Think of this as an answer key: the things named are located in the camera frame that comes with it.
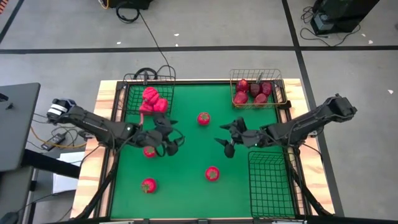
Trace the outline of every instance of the wire basket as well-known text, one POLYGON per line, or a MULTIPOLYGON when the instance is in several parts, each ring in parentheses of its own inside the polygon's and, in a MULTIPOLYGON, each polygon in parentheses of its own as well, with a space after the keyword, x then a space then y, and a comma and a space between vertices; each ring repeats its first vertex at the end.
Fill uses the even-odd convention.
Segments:
POLYGON ((166 115, 170 116, 173 105, 175 72, 174 75, 159 75, 151 68, 140 69, 137 73, 128 73, 123 78, 124 98, 119 100, 118 109, 126 114, 140 114, 139 107, 142 104, 142 92, 145 88, 154 87, 160 97, 169 102, 166 115))
POLYGON ((294 156, 252 151, 248 159, 251 215, 254 218, 294 219, 300 214, 301 201, 297 199, 297 189, 286 164, 286 160, 294 160, 294 156))
POLYGON ((282 74, 279 69, 234 69, 229 72, 229 82, 231 85, 232 105, 241 109, 269 109, 286 104, 285 85, 282 74), (272 93, 268 97, 267 103, 254 103, 254 98, 249 95, 248 102, 245 104, 234 103, 236 94, 236 84, 245 79, 249 84, 260 82, 270 82, 272 84, 272 93))

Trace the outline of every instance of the green table surface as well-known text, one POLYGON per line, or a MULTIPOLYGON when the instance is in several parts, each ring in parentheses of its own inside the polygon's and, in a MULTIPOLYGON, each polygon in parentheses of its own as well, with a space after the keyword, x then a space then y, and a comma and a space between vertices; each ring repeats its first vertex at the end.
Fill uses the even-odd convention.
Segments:
MULTIPOLYGON (((176 85, 171 119, 178 121, 175 128, 186 136, 185 144, 172 157, 152 159, 144 157, 143 149, 126 146, 119 161, 111 218, 251 217, 249 149, 236 146, 234 157, 228 159, 214 140, 230 139, 229 132, 219 126, 238 116, 249 129, 277 122, 273 109, 233 109, 229 85, 176 85), (201 112, 210 114, 208 126, 198 125, 201 112), (219 168, 218 181, 205 179, 209 166, 219 168), (153 194, 141 190, 141 182, 148 177, 157 181, 153 194)), ((136 123, 139 116, 126 115, 125 121, 136 123)), ((152 118, 146 117, 144 129, 150 128, 152 118)), ((282 152, 280 147, 261 150, 282 152)))

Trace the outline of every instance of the table leg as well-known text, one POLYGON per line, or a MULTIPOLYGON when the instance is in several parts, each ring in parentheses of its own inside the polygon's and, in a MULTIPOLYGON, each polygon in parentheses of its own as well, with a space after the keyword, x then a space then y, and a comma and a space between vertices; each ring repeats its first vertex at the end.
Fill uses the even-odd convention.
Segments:
POLYGON ((79 178, 80 167, 25 149, 22 166, 32 166, 66 177, 79 178))

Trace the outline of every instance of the gray floor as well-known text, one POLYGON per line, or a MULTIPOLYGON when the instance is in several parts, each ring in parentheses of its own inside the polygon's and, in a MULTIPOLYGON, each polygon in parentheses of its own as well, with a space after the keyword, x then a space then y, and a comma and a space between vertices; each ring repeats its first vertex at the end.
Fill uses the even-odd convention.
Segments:
MULTIPOLYGON (((0 29, 16 0, 0 15, 0 29)), ((312 0, 288 0, 299 33, 302 8, 312 0)), ((345 46, 398 45, 398 2, 381 0, 345 46)), ((280 0, 155 0, 144 18, 160 46, 279 45, 292 46, 280 0)), ((339 41, 331 35, 331 44, 339 41)), ((298 38, 300 45, 321 46, 298 38)), ((74 49, 155 46, 142 21, 120 22, 114 10, 97 0, 25 0, 0 49, 74 49)), ((178 78, 228 78, 232 68, 279 68, 285 78, 301 78, 294 51, 166 52, 178 78)), ((345 215, 398 220, 398 175, 395 160, 398 121, 398 51, 304 52, 315 100, 338 92, 358 108, 344 124, 330 124, 325 137, 345 215)), ((101 80, 122 79, 142 67, 164 64, 157 52, 102 54, 0 55, 0 85, 40 82, 36 112, 44 114, 56 97, 72 98, 93 110, 101 80)), ((52 126, 34 124, 49 138, 52 126)), ((51 189, 51 175, 41 173, 40 192, 51 189)), ((34 223, 53 222, 70 208, 73 194, 40 202, 34 223)))

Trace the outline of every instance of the wooden table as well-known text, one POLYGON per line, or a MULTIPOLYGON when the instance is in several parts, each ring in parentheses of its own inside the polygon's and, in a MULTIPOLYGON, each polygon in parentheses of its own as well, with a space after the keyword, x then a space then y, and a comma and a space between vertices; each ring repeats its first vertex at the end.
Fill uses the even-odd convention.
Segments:
MULTIPOLYGON (((308 111, 307 102, 304 97, 300 79, 284 79, 284 82, 287 99, 292 103, 292 108, 290 109, 292 118, 306 113, 308 111)), ((94 109, 95 114, 110 119, 116 92, 116 83, 116 80, 101 81, 94 109)), ((117 114, 116 121, 119 120, 120 114, 117 114)), ((318 149, 317 140, 314 138, 308 138, 306 144, 318 149)), ((97 145, 98 142, 95 139, 90 139, 87 142, 85 154, 90 153, 97 145)), ((334 208, 320 155, 306 146, 302 146, 300 150, 300 158, 307 187, 310 189, 312 194, 314 194, 315 198, 322 204, 322 206, 329 212, 333 213, 334 208)), ((75 217, 80 214, 97 191, 100 181, 101 168, 103 165, 103 158, 104 148, 100 147, 89 157, 87 157, 83 163, 70 217, 75 217)), ((106 215, 108 193, 109 192, 107 190, 104 193, 101 202, 101 210, 99 213, 101 217, 106 215)))

